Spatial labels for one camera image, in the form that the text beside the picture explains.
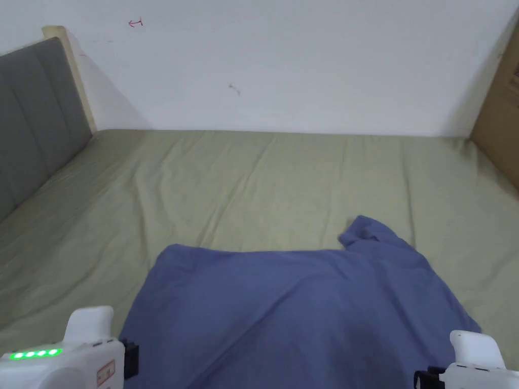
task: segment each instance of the upholstered headboard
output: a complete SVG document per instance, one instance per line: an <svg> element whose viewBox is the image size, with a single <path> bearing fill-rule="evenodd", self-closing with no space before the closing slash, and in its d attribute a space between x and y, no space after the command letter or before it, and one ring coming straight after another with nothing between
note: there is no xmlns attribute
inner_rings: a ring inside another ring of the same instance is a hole
<svg viewBox="0 0 519 389"><path fill-rule="evenodd" d="M58 38L0 57L0 221L91 138Z"/></svg>

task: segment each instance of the blue cloth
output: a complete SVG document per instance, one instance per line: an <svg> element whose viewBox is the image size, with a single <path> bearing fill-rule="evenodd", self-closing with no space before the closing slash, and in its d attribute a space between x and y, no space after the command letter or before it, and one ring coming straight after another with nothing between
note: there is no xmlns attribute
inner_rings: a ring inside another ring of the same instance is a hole
<svg viewBox="0 0 519 389"><path fill-rule="evenodd" d="M359 216L345 250L229 253L172 245L121 336L133 388L412 388L454 362L449 334L480 331L427 260Z"/></svg>

